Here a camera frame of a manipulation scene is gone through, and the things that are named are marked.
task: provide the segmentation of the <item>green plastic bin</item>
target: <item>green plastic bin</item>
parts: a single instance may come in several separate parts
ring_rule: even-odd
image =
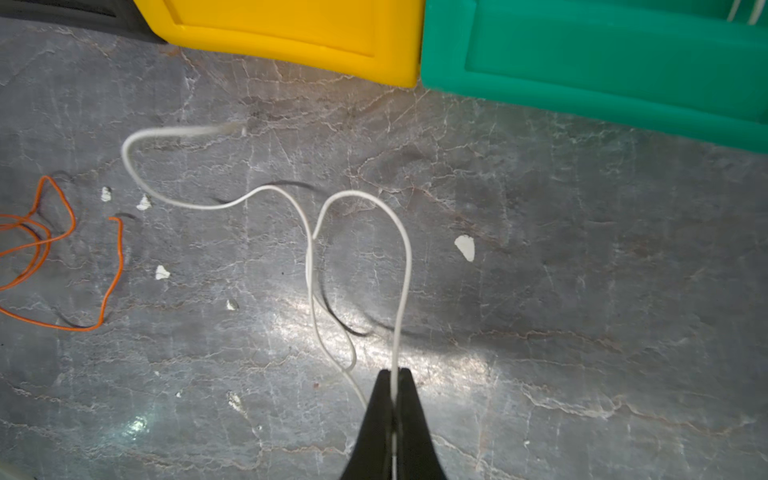
[[[732,4],[427,0],[422,82],[768,153],[768,12]]]

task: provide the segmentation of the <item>yellow plastic bin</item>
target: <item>yellow plastic bin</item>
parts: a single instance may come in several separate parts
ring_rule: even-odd
[[[412,87],[424,0],[135,0],[170,43]]]

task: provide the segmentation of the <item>wire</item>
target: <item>wire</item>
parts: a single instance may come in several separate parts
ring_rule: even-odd
[[[747,25],[755,25],[758,20],[760,20],[760,16],[763,14],[763,8],[766,6],[766,0],[756,0],[755,6],[752,7],[752,14],[750,15],[749,21],[746,23]]]
[[[741,0],[733,0],[733,4],[730,6],[730,12],[728,13],[729,22],[732,22],[736,17],[736,12],[739,11],[739,5],[741,5]]]
[[[67,213],[69,214],[69,220],[70,220],[69,229],[66,232],[59,235],[58,237],[51,237],[51,231],[45,225],[35,220],[32,220],[30,218],[32,215],[37,213],[38,208],[40,207],[40,198],[42,196],[43,186],[45,185],[46,181],[51,184],[54,190],[56,190],[56,193],[58,193],[58,196],[61,199],[61,202],[64,204],[65,208],[67,209]],[[35,202],[32,204],[32,209],[29,211],[28,214],[24,215],[23,217],[20,217],[18,215],[11,215],[11,214],[0,214],[0,217],[12,218],[16,220],[13,223],[0,223],[0,231],[8,231],[8,230],[13,230],[15,228],[20,228],[23,231],[25,231],[33,239],[33,241],[30,243],[26,243],[18,247],[9,248],[4,252],[0,252],[0,258],[4,257],[5,255],[8,255],[9,253],[13,253],[25,248],[30,248],[30,247],[35,248],[35,254],[32,256],[32,260],[30,260],[29,265],[27,265],[27,267],[11,282],[6,283],[3,286],[0,286],[0,292],[4,290],[10,290],[14,286],[17,286],[18,284],[26,281],[30,276],[32,276],[35,272],[37,272],[42,266],[43,262],[45,262],[45,259],[48,258],[48,254],[51,252],[51,244],[72,235],[72,232],[74,232],[74,228],[77,225],[77,221],[74,218],[74,212],[72,211],[72,207],[69,205],[69,202],[67,202],[67,197],[64,196],[64,192],[61,191],[61,188],[59,188],[59,186],[56,184],[56,181],[53,178],[49,177],[48,175],[44,175],[43,177],[40,178],[40,181],[38,182],[37,193],[35,194]],[[5,315],[12,316],[13,318],[21,320],[22,322],[32,323],[33,325],[44,326],[52,329],[67,330],[69,332],[90,332],[91,330],[96,330],[98,327],[100,327],[101,324],[104,323],[104,311],[107,309],[107,300],[109,299],[109,296],[112,294],[112,291],[114,290],[115,286],[118,284],[118,281],[120,280],[120,276],[123,274],[123,263],[124,263],[123,220],[117,217],[109,217],[109,220],[114,220],[118,222],[118,258],[120,259],[120,263],[118,267],[118,272],[114,275],[112,284],[107,289],[107,292],[104,294],[104,299],[101,301],[101,311],[99,313],[98,321],[94,325],[91,325],[91,326],[54,325],[52,323],[40,322],[37,320],[29,319],[25,316],[21,316],[16,313],[10,312],[2,307],[0,307],[0,313],[4,313]],[[41,239],[40,236],[29,226],[30,224],[34,225],[37,228],[42,229],[45,232],[45,238]],[[40,254],[41,246],[43,246],[42,255]]]
[[[212,126],[204,126],[204,127],[161,127],[161,128],[146,128],[143,130],[139,130],[129,135],[128,138],[126,138],[125,141],[123,142],[123,146],[121,148],[123,165],[125,166],[125,169],[127,170],[128,174],[130,174],[131,177],[134,179],[136,184],[139,187],[141,187],[145,192],[150,194],[152,197],[157,198],[158,200],[161,200],[167,204],[175,205],[176,207],[190,208],[193,210],[222,210],[224,208],[234,207],[235,205],[238,205],[248,200],[253,195],[266,190],[276,191],[278,194],[281,194],[286,199],[288,199],[288,201],[293,205],[293,207],[299,213],[299,217],[301,218],[302,225],[304,226],[304,232],[306,234],[305,279],[306,279],[306,289],[307,289],[307,301],[309,302],[309,305],[310,305],[310,319],[312,320],[312,325],[315,332],[315,338],[317,339],[317,342],[319,343],[320,348],[323,351],[323,353],[326,355],[326,357],[328,357],[331,363],[333,363],[333,365],[341,372],[344,378],[347,379],[349,384],[355,390],[355,394],[357,394],[357,397],[362,403],[363,408],[367,407],[368,402],[366,401],[366,397],[363,395],[362,391],[360,390],[360,387],[357,385],[357,382],[351,375],[352,369],[354,368],[357,361],[357,353],[355,350],[354,343],[352,342],[352,339],[350,338],[349,333],[346,331],[346,329],[343,328],[343,325],[339,321],[339,319],[337,319],[336,316],[334,316],[331,312],[329,312],[325,308],[323,303],[319,299],[317,299],[314,294],[313,244],[317,240],[317,236],[319,234],[321,226],[323,225],[323,219],[325,218],[328,208],[331,206],[331,204],[333,204],[333,202],[337,201],[340,198],[361,197],[373,202],[377,207],[384,210],[397,226],[397,229],[400,232],[400,235],[402,237],[403,245],[405,246],[405,249],[406,249],[406,272],[402,281],[402,290],[400,292],[400,301],[397,307],[397,314],[395,316],[395,330],[394,330],[393,340],[392,340],[392,375],[390,376],[390,391],[392,393],[392,400],[394,401],[395,398],[397,397],[397,379],[398,379],[397,372],[399,371],[398,360],[399,360],[399,349],[400,349],[400,333],[402,330],[402,317],[406,309],[406,302],[408,300],[408,289],[411,282],[412,251],[411,251],[411,242],[408,238],[408,233],[406,232],[406,229],[402,225],[402,222],[397,217],[395,212],[391,208],[389,208],[389,206],[387,206],[379,198],[374,197],[371,194],[367,194],[366,192],[362,192],[358,190],[341,191],[329,197],[328,200],[326,200],[326,202],[323,204],[323,207],[320,209],[320,215],[318,216],[317,225],[315,226],[315,230],[313,233],[312,229],[310,228],[310,222],[307,220],[304,210],[301,208],[301,206],[296,201],[296,199],[292,197],[290,194],[288,194],[285,190],[283,190],[282,188],[276,185],[270,185],[270,184],[262,185],[261,187],[254,188],[253,190],[243,195],[242,197],[237,198],[236,200],[232,200],[231,202],[227,202],[225,204],[218,204],[218,205],[191,204],[189,202],[184,202],[181,200],[175,200],[175,199],[166,197],[160,192],[157,192],[154,188],[150,187],[141,178],[141,176],[139,176],[138,172],[134,168],[133,161],[131,160],[131,155],[130,155],[131,147],[133,146],[134,143],[143,139],[158,138],[158,137],[196,137],[199,135],[229,134],[229,133],[238,131],[239,129],[241,129],[240,124],[223,124],[223,125],[212,125]],[[331,352],[328,351],[325,343],[323,342],[323,338],[321,337],[319,328],[317,326],[317,317],[315,315],[316,302],[320,305],[320,308],[325,310],[336,321],[336,324],[342,328],[342,332],[346,337],[350,352],[352,353],[352,361],[350,362],[350,365],[346,368],[342,366],[341,362],[336,360],[336,358],[331,354]]]

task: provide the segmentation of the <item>floor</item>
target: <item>floor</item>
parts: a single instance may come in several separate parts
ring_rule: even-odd
[[[140,172],[200,203],[282,181],[312,219],[348,188],[394,208],[414,250],[402,364],[449,478],[765,475],[768,157],[7,19],[0,211],[25,213],[52,174],[78,228],[0,301],[93,323],[118,264],[116,213],[126,272],[94,332],[0,319],[0,461],[38,480],[339,477],[363,409],[313,337],[290,205],[139,210],[120,161],[139,128],[225,121],[246,134],[147,142]],[[42,213],[67,227],[52,191]],[[321,237],[324,294],[371,333],[355,340],[368,393],[389,362],[402,243],[362,200]],[[29,255],[4,259],[0,280]],[[348,359],[327,316],[321,330]]]

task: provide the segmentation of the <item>white string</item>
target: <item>white string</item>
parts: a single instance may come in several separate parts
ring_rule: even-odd
[[[766,0],[756,0],[755,6],[752,7],[752,15],[750,15],[750,20],[746,23],[747,25],[755,25],[758,20],[760,20],[760,16],[763,14],[763,8],[766,6]]]
[[[143,130],[139,130],[129,135],[128,138],[126,138],[125,141],[123,142],[123,146],[121,148],[123,165],[125,166],[125,169],[127,170],[128,174],[130,174],[131,177],[134,179],[136,184],[139,187],[141,187],[145,192],[150,194],[153,198],[156,198],[167,204],[174,205],[176,207],[190,208],[193,210],[222,210],[224,208],[234,207],[235,205],[243,203],[245,200],[248,200],[253,195],[265,190],[276,191],[278,194],[281,194],[288,199],[288,201],[293,205],[293,207],[299,213],[299,217],[301,218],[301,221],[304,227],[304,232],[306,234],[305,280],[306,280],[306,290],[307,290],[307,301],[309,302],[309,305],[310,305],[310,319],[312,320],[312,325],[315,331],[315,338],[317,339],[317,342],[319,343],[320,348],[323,351],[323,353],[325,353],[326,357],[328,357],[331,363],[333,363],[333,365],[336,366],[339,372],[344,376],[344,378],[347,379],[349,384],[355,390],[355,394],[357,394],[357,397],[360,399],[360,402],[362,403],[363,408],[367,407],[366,397],[363,395],[362,391],[360,390],[360,387],[357,385],[357,382],[351,375],[352,369],[355,367],[355,364],[357,363],[357,352],[355,350],[354,343],[352,342],[352,339],[349,336],[349,333],[344,328],[344,325],[342,325],[342,323],[336,318],[336,316],[334,316],[331,312],[329,312],[326,309],[326,307],[323,305],[323,302],[317,299],[314,294],[313,244],[317,240],[317,236],[320,232],[321,226],[323,225],[323,219],[325,218],[328,208],[331,206],[331,204],[333,204],[333,202],[335,202],[340,198],[361,197],[373,202],[377,207],[384,210],[397,226],[397,229],[400,232],[400,235],[402,237],[403,245],[405,246],[405,249],[406,249],[406,272],[402,281],[402,290],[400,292],[400,302],[397,307],[397,314],[395,315],[395,330],[394,330],[393,339],[392,339],[392,373],[389,377],[390,378],[389,388],[392,393],[392,400],[394,402],[395,398],[397,397],[397,385],[398,385],[397,372],[399,371],[398,360],[399,360],[399,350],[400,350],[400,332],[402,330],[402,317],[406,309],[406,302],[408,301],[408,289],[411,283],[412,251],[411,251],[411,242],[408,238],[408,233],[406,232],[405,227],[402,225],[402,222],[397,217],[395,212],[392,211],[392,209],[389,208],[387,204],[382,202],[379,198],[374,197],[371,194],[367,194],[366,192],[362,192],[358,190],[341,191],[329,197],[328,200],[326,200],[326,202],[323,204],[323,207],[320,209],[320,215],[318,216],[317,225],[315,226],[314,233],[312,233],[312,229],[310,228],[310,222],[307,220],[304,210],[301,208],[301,206],[296,201],[296,199],[292,197],[290,194],[288,194],[285,190],[275,185],[262,185],[261,187],[254,188],[253,190],[243,195],[242,197],[237,198],[236,200],[232,200],[231,202],[227,202],[225,204],[198,205],[198,204],[183,202],[181,200],[175,200],[175,199],[166,197],[160,192],[157,192],[155,189],[150,187],[147,184],[147,182],[145,182],[139,176],[138,172],[134,169],[134,165],[130,156],[130,150],[131,150],[131,146],[133,146],[133,144],[139,140],[143,140],[146,138],[158,138],[158,137],[196,137],[199,135],[230,134],[240,130],[241,128],[242,128],[242,125],[240,124],[222,124],[222,125],[211,125],[211,126],[205,126],[205,127],[145,128]],[[342,364],[338,360],[336,360],[336,358],[334,358],[333,355],[331,355],[331,352],[328,351],[325,343],[323,342],[323,338],[320,336],[320,331],[317,326],[317,318],[315,315],[316,301],[320,305],[320,308],[326,311],[336,321],[339,327],[341,327],[344,333],[344,336],[346,337],[347,344],[349,346],[350,352],[352,353],[351,355],[352,359],[350,361],[349,366],[346,368],[342,366]]]
[[[741,0],[733,0],[733,4],[730,6],[730,12],[728,13],[728,21],[732,22],[736,17],[736,13],[739,11],[739,5]],[[755,0],[755,5],[752,7],[752,13],[750,13],[750,19],[746,21],[747,25],[755,25],[760,16],[763,14],[763,9],[766,6],[766,0]]]
[[[730,13],[728,14],[729,22],[732,22],[736,17],[736,12],[739,11],[739,5],[741,5],[741,0],[733,0],[733,5],[730,6]]]

